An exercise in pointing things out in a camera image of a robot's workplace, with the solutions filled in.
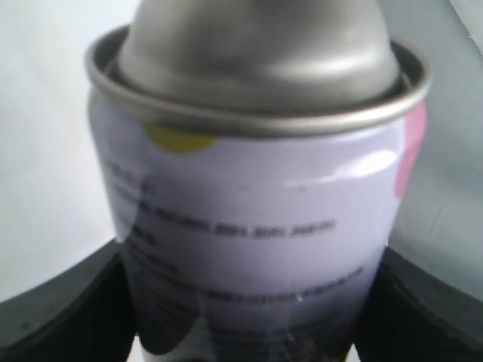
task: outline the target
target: metal can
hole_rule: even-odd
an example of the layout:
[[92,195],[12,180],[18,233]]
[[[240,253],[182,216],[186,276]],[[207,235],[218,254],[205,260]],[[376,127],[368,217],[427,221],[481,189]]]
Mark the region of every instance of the metal can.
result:
[[88,71],[147,360],[343,360],[430,84],[377,4],[145,0]]

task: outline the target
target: can rim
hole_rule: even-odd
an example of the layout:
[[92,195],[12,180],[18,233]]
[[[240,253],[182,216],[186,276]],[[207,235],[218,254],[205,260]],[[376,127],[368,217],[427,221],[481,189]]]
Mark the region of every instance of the can rim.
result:
[[86,67],[94,92],[99,92],[143,122],[193,132],[276,138],[321,136],[374,127],[397,119],[423,102],[432,83],[426,60],[406,44],[392,40],[401,75],[408,86],[369,106],[322,114],[235,112],[203,108],[138,93],[109,76],[109,69],[128,31],[129,26],[117,28],[88,49]]

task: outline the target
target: yellow dot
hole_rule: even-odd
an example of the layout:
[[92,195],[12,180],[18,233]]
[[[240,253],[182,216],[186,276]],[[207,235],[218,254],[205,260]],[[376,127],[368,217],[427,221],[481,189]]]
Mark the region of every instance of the yellow dot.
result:
[[156,124],[148,124],[145,129],[148,137],[157,146],[178,154],[202,151],[218,140],[215,136],[179,131]]

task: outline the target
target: pink dot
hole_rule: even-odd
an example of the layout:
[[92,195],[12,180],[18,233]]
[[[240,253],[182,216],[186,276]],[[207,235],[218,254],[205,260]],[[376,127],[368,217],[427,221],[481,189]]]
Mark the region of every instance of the pink dot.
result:
[[399,165],[398,179],[395,184],[395,195],[401,198],[405,193],[411,171],[420,154],[424,135],[426,134],[426,105],[421,103],[405,119],[405,150]]

